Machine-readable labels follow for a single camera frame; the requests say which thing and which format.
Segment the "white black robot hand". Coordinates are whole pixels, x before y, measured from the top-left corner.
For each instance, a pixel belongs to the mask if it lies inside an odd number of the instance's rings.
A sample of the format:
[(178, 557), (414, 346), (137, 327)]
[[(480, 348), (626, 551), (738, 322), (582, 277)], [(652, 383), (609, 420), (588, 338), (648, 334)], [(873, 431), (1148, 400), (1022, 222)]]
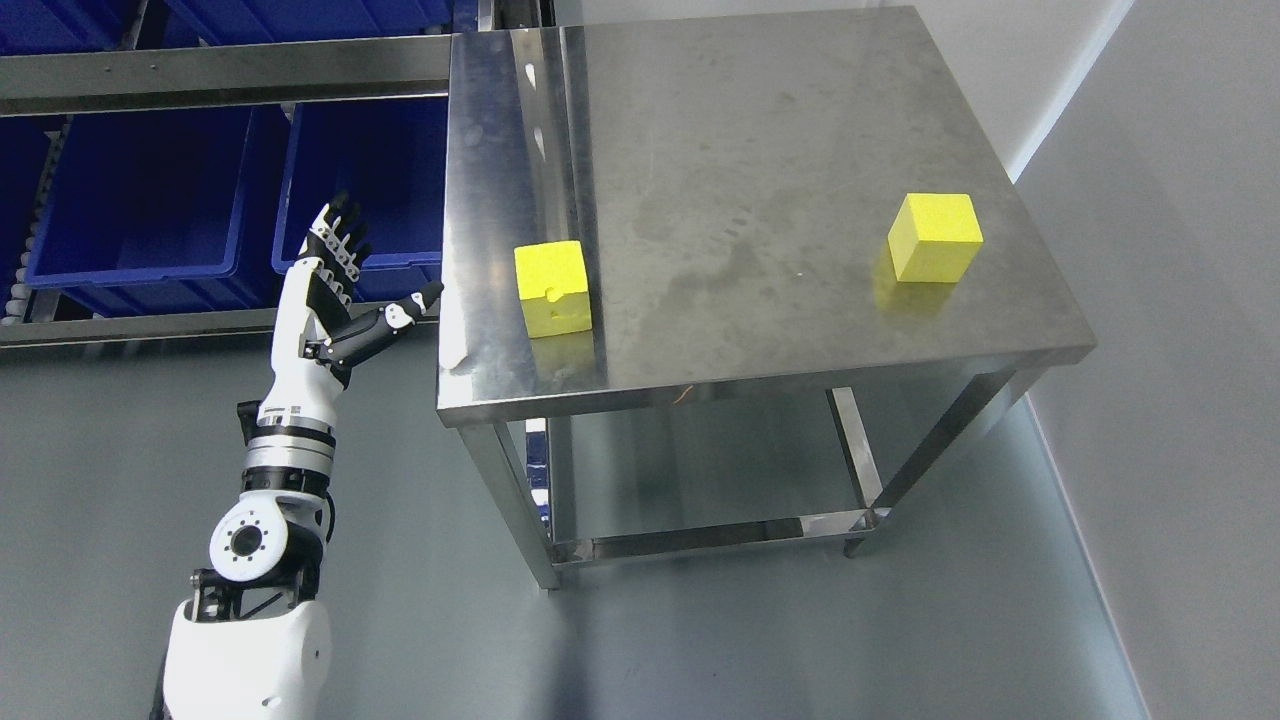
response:
[(326, 202), (285, 273), (271, 333), (273, 383), (256, 427), (333, 429), (337, 400), (353, 369), (430, 316), (444, 284), (430, 281), (403, 299), (355, 315), (355, 287), (372, 251), (360, 205), (348, 193)]

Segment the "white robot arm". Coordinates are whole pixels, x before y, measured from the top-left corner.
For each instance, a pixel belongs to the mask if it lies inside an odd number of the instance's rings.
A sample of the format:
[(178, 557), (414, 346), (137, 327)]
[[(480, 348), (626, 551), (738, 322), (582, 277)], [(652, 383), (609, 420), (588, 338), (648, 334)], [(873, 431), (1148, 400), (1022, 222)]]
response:
[(332, 427), (238, 405), (246, 459), (175, 610), (151, 719), (315, 719), (333, 655), (319, 600), (335, 505)]

